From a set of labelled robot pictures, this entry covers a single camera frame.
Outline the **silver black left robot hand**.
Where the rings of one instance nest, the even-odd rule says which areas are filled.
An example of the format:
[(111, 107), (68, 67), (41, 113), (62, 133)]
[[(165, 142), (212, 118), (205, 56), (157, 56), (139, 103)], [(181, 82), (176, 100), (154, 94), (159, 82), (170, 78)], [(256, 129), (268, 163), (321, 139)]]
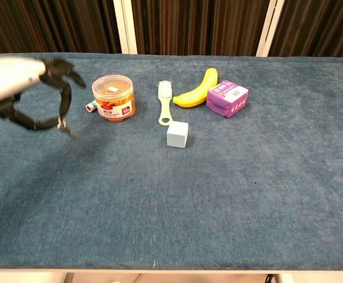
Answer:
[[(0, 118), (9, 120), (27, 130), (48, 130), (56, 127), (59, 131), (73, 135), (65, 121), (71, 100), (70, 84), (63, 77), (71, 78), (81, 88), (85, 81), (75, 71), (74, 64), (61, 58), (0, 57)], [(61, 102), (57, 117), (36, 121), (15, 109), (22, 93), (39, 83), (46, 83), (60, 90)]]

